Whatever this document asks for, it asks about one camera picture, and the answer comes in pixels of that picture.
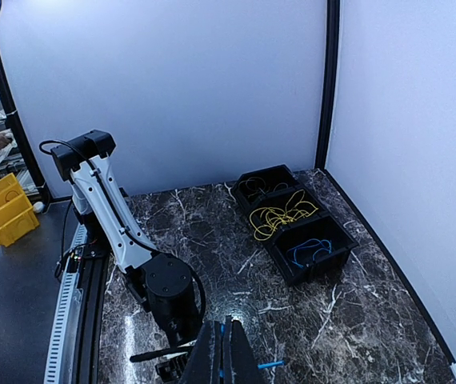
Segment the yellow wire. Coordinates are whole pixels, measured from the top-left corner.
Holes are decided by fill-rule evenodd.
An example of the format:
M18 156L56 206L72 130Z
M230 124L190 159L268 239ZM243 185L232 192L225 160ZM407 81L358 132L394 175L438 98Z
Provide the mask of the yellow wire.
M294 206L290 207L289 204L292 203L297 194L302 194L301 198ZM263 206L262 208L257 208L251 212L250 223L254 228L254 238L259 242L269 240L280 226L296 222L300 218L308 218L318 211L318 208L312 202L304 200L304 197L305 191L298 190L290 197L289 201L286 202L285 209ZM263 222L261 226L257 226L253 222L253 216L257 213L259 213L258 218Z

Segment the yellow plastic container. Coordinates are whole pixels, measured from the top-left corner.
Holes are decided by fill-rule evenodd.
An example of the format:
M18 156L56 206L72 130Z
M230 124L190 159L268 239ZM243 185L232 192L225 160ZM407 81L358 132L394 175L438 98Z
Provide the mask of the yellow plastic container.
M0 179L0 245L10 246L38 226L33 206L14 174Z

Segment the white panel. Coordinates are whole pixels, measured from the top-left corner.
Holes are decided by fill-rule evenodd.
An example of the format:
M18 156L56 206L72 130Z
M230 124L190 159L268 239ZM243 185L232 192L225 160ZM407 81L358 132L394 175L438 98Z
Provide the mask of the white panel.
M456 358L456 2L350 0L327 169Z
M35 152L109 131L134 194L311 167L325 28L319 0L17 0L2 8L0 51Z

